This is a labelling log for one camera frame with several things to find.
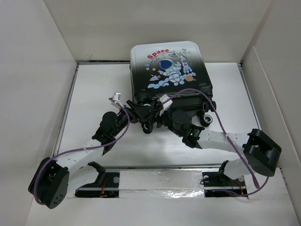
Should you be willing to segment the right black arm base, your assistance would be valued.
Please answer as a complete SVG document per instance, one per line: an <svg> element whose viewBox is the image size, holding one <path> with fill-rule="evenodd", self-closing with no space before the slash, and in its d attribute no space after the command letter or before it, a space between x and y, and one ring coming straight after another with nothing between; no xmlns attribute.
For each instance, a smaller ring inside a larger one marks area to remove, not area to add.
<svg viewBox="0 0 301 226"><path fill-rule="evenodd" d="M204 186L206 198L240 197L247 194L244 179L232 180L218 172L202 172L200 184Z"/></svg>

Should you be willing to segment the black suitcase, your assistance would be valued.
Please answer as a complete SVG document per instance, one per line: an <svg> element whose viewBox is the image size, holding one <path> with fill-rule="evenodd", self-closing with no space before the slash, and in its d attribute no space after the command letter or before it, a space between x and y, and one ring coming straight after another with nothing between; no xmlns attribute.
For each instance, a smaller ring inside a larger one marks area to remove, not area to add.
<svg viewBox="0 0 301 226"><path fill-rule="evenodd" d="M155 105L163 95L173 97L170 110L197 115L208 127L213 119L207 114L216 103L198 45L192 41L165 42L134 46L130 51L133 102Z"/></svg>

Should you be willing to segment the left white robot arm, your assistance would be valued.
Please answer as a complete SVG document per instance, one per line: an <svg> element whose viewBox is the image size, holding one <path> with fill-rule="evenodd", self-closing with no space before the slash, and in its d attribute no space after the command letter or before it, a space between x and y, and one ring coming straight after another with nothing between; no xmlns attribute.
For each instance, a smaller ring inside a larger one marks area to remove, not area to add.
<svg viewBox="0 0 301 226"><path fill-rule="evenodd" d="M95 166L88 180L93 186L101 186L105 180L105 169L95 162L96 158L108 153L123 138L131 123L141 123L145 129L153 125L154 103L134 103L126 105L112 100L119 111L108 111L102 116L98 129L91 140L81 148L58 153L44 158L28 187L39 205L49 209L57 207L68 192L69 179L80 168Z"/></svg>

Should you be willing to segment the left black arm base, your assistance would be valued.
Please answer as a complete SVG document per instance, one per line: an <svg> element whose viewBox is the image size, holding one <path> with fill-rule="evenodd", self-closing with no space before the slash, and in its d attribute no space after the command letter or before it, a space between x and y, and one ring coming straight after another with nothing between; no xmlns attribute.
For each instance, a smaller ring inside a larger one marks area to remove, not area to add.
<svg viewBox="0 0 301 226"><path fill-rule="evenodd" d="M99 174L95 182L77 188L75 196L78 198L118 198L119 177L119 172Z"/></svg>

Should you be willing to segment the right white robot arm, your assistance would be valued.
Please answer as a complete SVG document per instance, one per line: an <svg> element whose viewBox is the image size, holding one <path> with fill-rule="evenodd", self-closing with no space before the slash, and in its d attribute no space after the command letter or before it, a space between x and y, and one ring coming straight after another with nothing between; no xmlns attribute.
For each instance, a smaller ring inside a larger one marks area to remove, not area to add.
<svg viewBox="0 0 301 226"><path fill-rule="evenodd" d="M236 153L238 158L225 160L217 173L222 185L252 173L266 177L275 175L282 149L260 129L225 134L194 125L192 118L182 110L162 114L158 117L158 124L181 137L188 147Z"/></svg>

